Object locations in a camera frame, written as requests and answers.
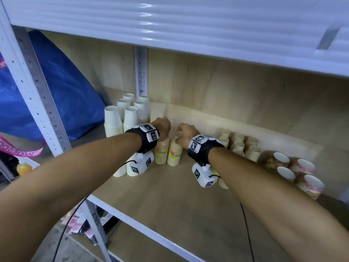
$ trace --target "black wrist strap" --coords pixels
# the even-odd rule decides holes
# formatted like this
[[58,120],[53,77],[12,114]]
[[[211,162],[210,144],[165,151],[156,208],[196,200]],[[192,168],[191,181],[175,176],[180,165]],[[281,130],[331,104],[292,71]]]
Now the black wrist strap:
[[137,133],[142,138],[142,146],[137,153],[145,154],[150,151],[156,146],[157,140],[159,139],[159,131],[149,123],[139,124],[130,128],[126,132]]
[[224,148],[224,145],[216,138],[199,134],[191,140],[188,155],[202,167],[209,164],[208,153],[213,147]]

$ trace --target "pink strap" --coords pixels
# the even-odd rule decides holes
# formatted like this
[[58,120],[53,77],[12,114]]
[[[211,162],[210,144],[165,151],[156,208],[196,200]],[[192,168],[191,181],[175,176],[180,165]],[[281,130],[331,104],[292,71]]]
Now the pink strap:
[[13,146],[8,140],[6,140],[3,136],[0,135],[0,151],[20,157],[35,157],[41,154],[43,148],[34,151],[22,151]]

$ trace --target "fist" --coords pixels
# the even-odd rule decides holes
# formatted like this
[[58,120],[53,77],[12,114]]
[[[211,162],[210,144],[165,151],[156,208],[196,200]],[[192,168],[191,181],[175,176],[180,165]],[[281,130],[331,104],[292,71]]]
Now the fist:
[[167,118],[157,118],[151,124],[159,131],[159,141],[166,140],[171,130],[171,122]]
[[181,131],[183,135],[182,137],[176,139],[176,143],[178,143],[185,149],[189,148],[189,144],[192,138],[200,134],[200,132],[195,128],[194,125],[183,124],[183,123],[181,123],[178,126],[177,131]]

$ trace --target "blue bag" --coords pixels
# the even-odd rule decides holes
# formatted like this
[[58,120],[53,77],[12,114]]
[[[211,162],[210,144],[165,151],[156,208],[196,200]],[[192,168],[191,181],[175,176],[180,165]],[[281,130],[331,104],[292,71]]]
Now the blue bag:
[[[68,138],[74,141],[104,120],[105,105],[82,73],[45,35],[33,30],[29,37]],[[0,132],[42,140],[1,53]]]

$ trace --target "plastic bottle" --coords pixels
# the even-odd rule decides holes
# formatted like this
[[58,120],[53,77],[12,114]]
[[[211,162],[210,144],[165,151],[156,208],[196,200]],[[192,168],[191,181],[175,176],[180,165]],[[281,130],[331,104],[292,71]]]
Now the plastic bottle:
[[179,164],[179,159],[182,154],[183,147],[175,142],[177,138],[180,138],[182,133],[177,131],[176,136],[172,139],[170,144],[170,152],[167,158],[167,163],[170,166],[176,166]]
[[16,168],[18,174],[20,176],[24,176],[26,173],[32,171],[33,167],[27,163],[22,162],[21,160],[19,160],[19,164]]
[[169,153],[170,137],[164,141],[158,141],[155,148],[155,163],[164,164]]

